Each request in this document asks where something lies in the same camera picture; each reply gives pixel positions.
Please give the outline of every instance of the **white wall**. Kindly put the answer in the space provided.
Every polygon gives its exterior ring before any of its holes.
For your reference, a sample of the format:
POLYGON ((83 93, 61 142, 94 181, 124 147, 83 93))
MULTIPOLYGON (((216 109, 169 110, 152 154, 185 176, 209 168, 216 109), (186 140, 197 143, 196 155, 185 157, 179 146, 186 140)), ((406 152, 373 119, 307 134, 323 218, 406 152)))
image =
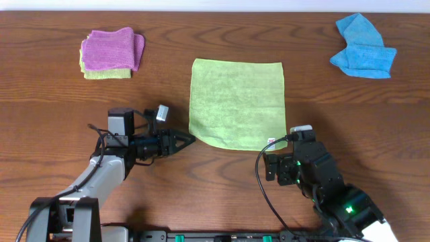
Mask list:
POLYGON ((0 10, 348 11, 430 13, 430 0, 0 0, 0 10))

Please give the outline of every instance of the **crumpled blue cloth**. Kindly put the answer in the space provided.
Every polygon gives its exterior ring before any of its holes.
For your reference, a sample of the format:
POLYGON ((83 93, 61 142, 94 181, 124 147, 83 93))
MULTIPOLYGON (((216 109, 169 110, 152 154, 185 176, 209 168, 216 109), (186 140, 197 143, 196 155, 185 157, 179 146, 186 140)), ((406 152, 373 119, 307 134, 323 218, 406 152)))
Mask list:
POLYGON ((382 36, 360 13, 336 22, 347 48, 330 58, 346 75, 365 78, 390 78, 397 50, 384 47, 382 36))

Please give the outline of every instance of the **label sticker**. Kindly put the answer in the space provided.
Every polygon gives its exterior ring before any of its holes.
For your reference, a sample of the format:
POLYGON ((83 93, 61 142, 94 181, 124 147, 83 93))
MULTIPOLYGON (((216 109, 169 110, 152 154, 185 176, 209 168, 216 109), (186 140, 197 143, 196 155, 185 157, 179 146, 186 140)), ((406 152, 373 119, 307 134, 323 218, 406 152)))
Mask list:
MULTIPOLYGON (((275 142, 276 138, 268 138, 267 139, 267 144, 270 144, 272 142, 275 142)), ((275 145, 270 146, 269 148, 267 148, 266 151, 273 151, 275 150, 275 145)))

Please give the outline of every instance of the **pink cloth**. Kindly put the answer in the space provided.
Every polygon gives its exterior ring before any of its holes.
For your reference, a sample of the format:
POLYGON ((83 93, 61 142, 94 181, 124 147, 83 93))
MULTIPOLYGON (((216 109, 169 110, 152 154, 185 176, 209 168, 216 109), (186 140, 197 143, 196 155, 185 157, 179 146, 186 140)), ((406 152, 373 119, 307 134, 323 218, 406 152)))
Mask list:
POLYGON ((82 61, 87 71, 139 69, 144 38, 132 28, 115 32, 93 30, 82 43, 82 61))

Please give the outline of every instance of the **green cloth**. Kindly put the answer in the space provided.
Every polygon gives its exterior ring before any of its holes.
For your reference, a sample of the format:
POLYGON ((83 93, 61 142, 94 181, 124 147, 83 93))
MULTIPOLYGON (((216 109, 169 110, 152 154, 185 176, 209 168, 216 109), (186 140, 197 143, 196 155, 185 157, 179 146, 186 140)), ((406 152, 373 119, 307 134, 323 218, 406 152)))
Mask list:
POLYGON ((131 78, 132 72, 130 69, 110 69, 105 71, 87 71, 85 70, 85 63, 82 61, 82 50, 79 50, 79 66, 85 79, 99 80, 99 79, 122 79, 131 78))
POLYGON ((244 151, 260 151, 269 138, 287 135, 282 64, 196 59, 189 132, 214 147, 244 151))

